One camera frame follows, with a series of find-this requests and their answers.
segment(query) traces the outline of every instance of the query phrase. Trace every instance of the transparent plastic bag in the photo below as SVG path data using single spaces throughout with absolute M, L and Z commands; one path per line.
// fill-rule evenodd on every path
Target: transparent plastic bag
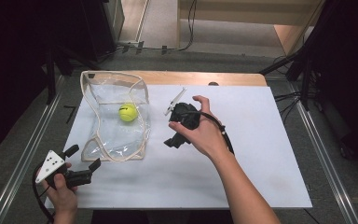
M 134 75 L 86 71 L 80 77 L 81 90 L 95 114 L 82 161 L 141 160 L 150 133 L 149 100 L 145 82 Z M 118 110 L 133 104 L 136 119 L 124 121 Z

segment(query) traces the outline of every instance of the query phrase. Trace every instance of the human hand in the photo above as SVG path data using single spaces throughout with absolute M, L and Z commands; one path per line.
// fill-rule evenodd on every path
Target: human hand
M 72 164 L 67 162 L 66 166 L 70 168 Z M 65 220 L 63 223 L 71 223 L 75 220 L 77 211 L 77 197 L 74 194 L 77 187 L 68 189 L 63 174 L 56 174 L 54 176 L 54 184 L 56 189 L 50 188 L 46 180 L 42 181 L 43 187 L 47 189 L 48 198 L 54 205 L 56 212 L 55 220 Z
M 193 100 L 201 103 L 201 112 L 213 116 L 210 110 L 209 99 L 203 96 L 193 96 Z M 202 154 L 210 159 L 214 158 L 221 152 L 227 152 L 227 144 L 218 129 L 217 125 L 210 119 L 204 116 L 200 117 L 200 125 L 195 130 L 189 130 L 181 123 L 171 121 L 170 128 L 177 131 L 185 138 L 187 138 L 193 146 Z

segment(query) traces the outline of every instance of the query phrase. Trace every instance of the yellow ball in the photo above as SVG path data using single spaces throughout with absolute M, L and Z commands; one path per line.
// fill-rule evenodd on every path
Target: yellow ball
M 138 117 L 138 112 L 134 104 L 124 104 L 118 110 L 118 115 L 122 120 L 130 122 Z

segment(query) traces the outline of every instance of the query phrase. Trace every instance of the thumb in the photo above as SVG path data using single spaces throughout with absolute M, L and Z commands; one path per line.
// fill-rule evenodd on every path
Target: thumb
M 56 174 L 54 176 L 54 184 L 57 188 L 57 191 L 66 188 L 66 181 L 62 174 Z
M 188 139 L 189 136 L 191 136 L 191 130 L 187 129 L 185 126 L 183 126 L 181 123 L 179 122 L 174 122 L 171 121 L 168 126 L 170 128 L 172 128 L 174 131 L 176 131 L 177 133 L 183 135 L 185 138 Z

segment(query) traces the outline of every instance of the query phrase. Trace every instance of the white tabletop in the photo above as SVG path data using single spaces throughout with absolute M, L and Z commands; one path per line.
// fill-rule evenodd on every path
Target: white tabletop
M 193 95 L 211 100 L 211 110 L 227 126 L 242 169 L 270 206 L 312 207 L 296 158 L 269 87 L 186 86 L 181 102 Z M 163 115 L 183 87 L 149 85 L 151 133 L 141 161 L 105 161 L 89 185 L 77 191 L 78 207 L 91 209 L 219 209 L 228 208 L 219 175 L 209 159 L 192 145 L 167 147 L 174 135 Z M 91 111 L 83 99 L 65 148 L 88 141 Z M 71 170 L 88 169 L 77 152 Z M 52 207 L 49 200 L 47 207 Z

